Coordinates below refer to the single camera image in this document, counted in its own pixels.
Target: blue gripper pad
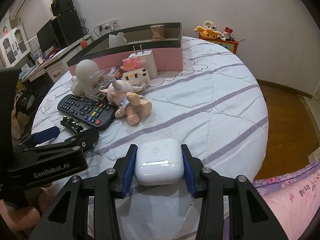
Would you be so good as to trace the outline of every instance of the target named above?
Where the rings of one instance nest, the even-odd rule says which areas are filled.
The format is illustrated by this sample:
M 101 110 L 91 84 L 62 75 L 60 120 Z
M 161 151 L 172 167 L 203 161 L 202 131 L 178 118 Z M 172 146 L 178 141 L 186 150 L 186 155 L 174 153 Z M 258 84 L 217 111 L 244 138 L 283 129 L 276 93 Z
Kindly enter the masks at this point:
M 182 149 L 182 157 L 183 157 L 183 166 L 184 166 L 184 180 L 186 182 L 188 192 L 191 194 L 191 196 L 194 197 L 196 194 L 195 177 L 193 176 L 191 166 L 189 164 L 186 153 L 184 152 L 183 149 Z
M 124 172 L 123 185 L 122 185 L 122 191 L 121 191 L 123 197 L 127 195 L 131 187 L 131 183 L 134 175 L 134 167 L 136 164 L 137 150 L 138 150 L 138 147 L 135 146 L 132 156 L 130 158 L 129 164 L 127 166 L 127 169 Z
M 32 141 L 34 144 L 38 145 L 50 139 L 58 137 L 59 134 L 60 134 L 59 128 L 57 126 L 53 126 L 51 128 L 48 128 L 46 130 L 36 133 Z

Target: wooden floor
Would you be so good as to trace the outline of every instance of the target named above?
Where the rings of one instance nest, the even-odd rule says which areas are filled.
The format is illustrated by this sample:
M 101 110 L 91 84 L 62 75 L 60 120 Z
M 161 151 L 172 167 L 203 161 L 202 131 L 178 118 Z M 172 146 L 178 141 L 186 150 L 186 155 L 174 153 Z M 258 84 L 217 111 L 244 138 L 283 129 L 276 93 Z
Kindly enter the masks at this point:
M 308 165 L 308 155 L 319 141 L 297 94 L 267 84 L 260 88 L 267 103 L 269 133 L 266 157 L 255 179 L 266 179 Z

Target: desk drawer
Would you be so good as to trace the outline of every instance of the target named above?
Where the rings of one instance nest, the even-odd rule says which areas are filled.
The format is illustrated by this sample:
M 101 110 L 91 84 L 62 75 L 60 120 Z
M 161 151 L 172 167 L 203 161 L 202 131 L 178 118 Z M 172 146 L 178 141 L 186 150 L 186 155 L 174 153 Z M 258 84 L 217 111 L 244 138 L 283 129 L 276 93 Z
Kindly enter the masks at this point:
M 57 82 L 66 72 L 67 70 L 65 69 L 63 63 L 60 63 L 47 69 L 47 73 L 49 74 L 54 83 Z

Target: screw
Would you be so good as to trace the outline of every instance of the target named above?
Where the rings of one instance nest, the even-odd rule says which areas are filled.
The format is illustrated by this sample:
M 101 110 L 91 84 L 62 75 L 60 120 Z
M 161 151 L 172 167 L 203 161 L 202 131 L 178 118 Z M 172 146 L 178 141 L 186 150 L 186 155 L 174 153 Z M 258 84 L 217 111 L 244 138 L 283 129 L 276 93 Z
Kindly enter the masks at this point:
M 239 180 L 240 182 L 246 182 L 246 181 L 247 181 L 247 178 L 246 178 L 245 176 L 243 176 L 243 175 L 240 175 L 240 176 L 238 176 L 238 180 Z
M 72 176 L 72 177 L 71 177 L 71 181 L 72 181 L 72 183 L 76 183 L 76 182 L 78 182 L 78 181 L 79 181 L 79 179 L 80 179 L 80 176 Z
M 116 170 L 114 168 L 109 168 L 106 170 L 106 173 L 111 175 L 111 174 L 114 174 L 116 172 Z
M 211 173 L 212 169 L 209 168 L 209 167 L 203 167 L 203 168 L 202 168 L 202 171 L 203 171 L 204 173 Z

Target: white tablecloth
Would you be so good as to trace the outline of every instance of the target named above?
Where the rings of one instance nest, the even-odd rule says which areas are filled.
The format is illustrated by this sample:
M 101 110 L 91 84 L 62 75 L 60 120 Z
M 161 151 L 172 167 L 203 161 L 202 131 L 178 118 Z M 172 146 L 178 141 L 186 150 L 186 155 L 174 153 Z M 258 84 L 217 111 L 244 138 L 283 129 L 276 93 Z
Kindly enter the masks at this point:
M 100 132 L 94 151 L 86 154 L 89 168 L 82 178 L 98 175 L 124 156 L 131 143 L 174 138 L 187 144 L 191 154 L 222 176 L 243 174 L 251 181 L 266 152 L 268 113 L 260 88 L 243 62 L 220 45 L 183 38 L 182 72 L 160 72 L 145 96 L 152 102 L 150 116 L 135 126 L 116 119 Z M 51 126 L 62 142 L 71 134 L 60 125 L 59 101 L 70 94 L 71 74 L 66 73 L 50 90 L 36 114 L 32 132 Z M 69 178 L 49 188 L 55 196 Z M 225 199 L 225 215 L 228 205 Z M 184 180 L 174 185 L 144 187 L 133 180 L 123 200 L 116 200 L 123 239 L 194 239 L 201 199 L 188 194 Z M 93 199 L 89 227 L 93 229 Z

